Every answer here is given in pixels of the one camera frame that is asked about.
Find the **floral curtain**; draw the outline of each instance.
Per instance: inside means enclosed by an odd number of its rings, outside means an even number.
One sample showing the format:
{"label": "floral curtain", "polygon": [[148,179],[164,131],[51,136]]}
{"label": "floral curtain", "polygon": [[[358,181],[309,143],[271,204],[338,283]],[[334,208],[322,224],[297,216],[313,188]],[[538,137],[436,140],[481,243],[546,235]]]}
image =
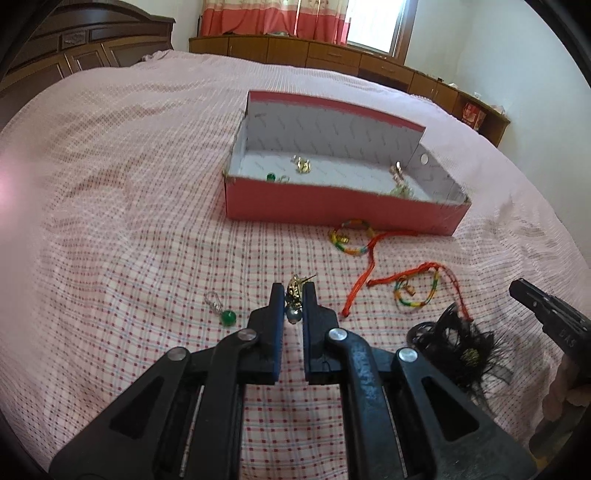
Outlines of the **floral curtain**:
{"label": "floral curtain", "polygon": [[206,0],[201,35],[293,35],[298,4],[298,0]]}
{"label": "floral curtain", "polygon": [[201,35],[286,33],[346,43],[349,0],[206,0]]}

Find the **checkered bedsheet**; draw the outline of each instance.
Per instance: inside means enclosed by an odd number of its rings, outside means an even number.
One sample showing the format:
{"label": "checkered bedsheet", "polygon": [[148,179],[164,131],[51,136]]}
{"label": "checkered bedsheet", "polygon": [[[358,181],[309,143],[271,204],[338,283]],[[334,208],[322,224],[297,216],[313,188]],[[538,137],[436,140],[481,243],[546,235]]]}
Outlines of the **checkered bedsheet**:
{"label": "checkered bedsheet", "polygon": [[[381,242],[374,277],[428,260],[455,272],[472,316],[504,337],[515,379],[490,385],[489,401],[498,423],[526,441],[560,355],[509,297],[509,283],[523,276],[591,314],[591,282],[519,170],[429,101],[338,73],[170,51],[72,75],[0,134],[0,210],[23,235],[4,235],[2,223],[0,408],[25,447],[47,467],[166,350],[215,345],[293,273],[317,274],[319,301],[342,308],[366,258],[339,252],[328,228],[226,219],[221,171],[249,89],[345,100],[427,127],[424,146],[473,205],[453,237]],[[18,209],[35,221],[21,225]],[[31,274],[9,278],[23,270]],[[237,312],[235,328],[222,328],[204,304],[212,289]],[[365,288],[342,325],[394,350],[453,300],[445,282],[416,311],[399,309],[391,288]],[[242,476],[344,479],[339,389],[306,385],[301,325],[286,323],[283,341],[279,383],[246,389]]]}

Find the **carved headboard panel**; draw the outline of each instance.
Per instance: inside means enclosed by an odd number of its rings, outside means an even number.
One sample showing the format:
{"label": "carved headboard panel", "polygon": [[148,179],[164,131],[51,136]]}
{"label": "carved headboard panel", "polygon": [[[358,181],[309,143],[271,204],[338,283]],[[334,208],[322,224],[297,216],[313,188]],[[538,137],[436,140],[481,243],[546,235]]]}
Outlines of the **carved headboard panel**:
{"label": "carved headboard panel", "polygon": [[64,0],[35,30],[0,82],[0,130],[35,95],[95,67],[129,67],[172,48],[174,19],[118,0]]}

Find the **triangular cutout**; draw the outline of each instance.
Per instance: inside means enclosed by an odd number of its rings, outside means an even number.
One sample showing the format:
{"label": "triangular cutout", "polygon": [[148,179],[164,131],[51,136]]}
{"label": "triangular cutout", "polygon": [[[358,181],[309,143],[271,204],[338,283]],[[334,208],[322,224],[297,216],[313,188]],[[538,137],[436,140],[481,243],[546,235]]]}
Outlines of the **triangular cutout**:
{"label": "triangular cutout", "polygon": [[134,440],[142,438],[162,385],[164,385],[164,378],[154,378],[127,407],[111,420],[109,428]]}
{"label": "triangular cutout", "polygon": [[478,429],[478,421],[431,377],[423,378],[423,387],[431,402],[444,438],[453,442]]}

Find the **red dot pattern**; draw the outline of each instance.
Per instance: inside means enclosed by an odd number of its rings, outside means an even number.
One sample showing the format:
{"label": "red dot pattern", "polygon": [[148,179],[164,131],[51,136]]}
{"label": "red dot pattern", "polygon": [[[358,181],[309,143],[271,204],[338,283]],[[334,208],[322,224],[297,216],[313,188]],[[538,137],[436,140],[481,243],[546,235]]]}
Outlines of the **red dot pattern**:
{"label": "red dot pattern", "polygon": [[[381,242],[373,277],[423,261],[455,272],[472,316],[503,335],[515,379],[487,394],[497,422],[526,441],[560,355],[509,283],[524,276],[589,314],[589,269],[525,177],[425,100],[337,73],[169,52],[58,82],[0,135],[0,154],[36,162],[43,205],[28,323],[0,339],[0,407],[25,447],[47,466],[168,349],[211,347],[244,327],[275,281],[317,274],[321,304],[342,309],[366,258],[339,252],[328,227],[226,219],[221,172],[249,89],[347,100],[427,127],[423,144],[473,205],[452,238]],[[294,199],[300,207],[314,208]],[[424,297],[430,277],[413,284]],[[237,312],[234,328],[204,304],[208,290]],[[453,300],[445,280],[421,310],[398,307],[390,287],[364,288],[342,326],[395,350]],[[286,323],[283,340],[280,381],[246,389],[242,477],[345,479],[339,389],[306,385],[301,325]]]}

